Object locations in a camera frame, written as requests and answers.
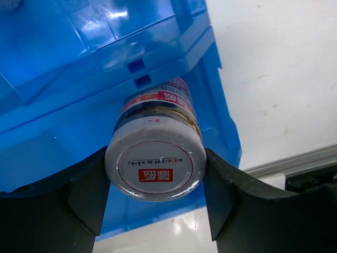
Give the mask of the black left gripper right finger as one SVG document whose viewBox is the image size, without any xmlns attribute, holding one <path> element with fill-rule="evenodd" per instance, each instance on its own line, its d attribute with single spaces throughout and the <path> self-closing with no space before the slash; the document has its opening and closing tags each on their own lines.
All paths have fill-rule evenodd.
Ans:
<svg viewBox="0 0 337 253">
<path fill-rule="evenodd" d="M 281 190 L 206 149 L 203 180 L 218 252 L 336 252 L 336 184 Z"/>
</svg>

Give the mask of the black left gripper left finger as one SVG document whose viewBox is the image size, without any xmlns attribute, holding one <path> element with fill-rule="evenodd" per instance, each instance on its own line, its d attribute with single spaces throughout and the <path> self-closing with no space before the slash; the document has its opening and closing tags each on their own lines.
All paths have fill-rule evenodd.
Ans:
<svg viewBox="0 0 337 253">
<path fill-rule="evenodd" d="M 1 192 L 1 252 L 92 252 L 109 181 L 106 147 L 12 192 Z"/>
</svg>

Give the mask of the red label spice jar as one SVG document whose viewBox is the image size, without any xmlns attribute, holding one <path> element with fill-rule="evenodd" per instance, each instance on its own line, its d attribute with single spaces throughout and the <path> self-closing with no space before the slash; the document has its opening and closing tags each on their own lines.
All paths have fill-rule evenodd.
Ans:
<svg viewBox="0 0 337 253">
<path fill-rule="evenodd" d="M 105 170 L 119 191 L 151 202 L 181 198 L 201 183 L 206 154 L 181 77 L 126 99 L 106 150 Z"/>
</svg>

